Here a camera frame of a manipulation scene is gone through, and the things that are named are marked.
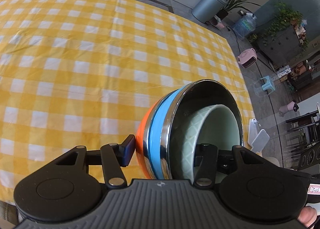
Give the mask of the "person's hand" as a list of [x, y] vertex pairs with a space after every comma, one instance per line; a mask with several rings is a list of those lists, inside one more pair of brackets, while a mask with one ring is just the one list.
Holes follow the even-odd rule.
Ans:
[[298, 221], [305, 227], [310, 227], [317, 219], [317, 210], [310, 206], [305, 206], [299, 216]]

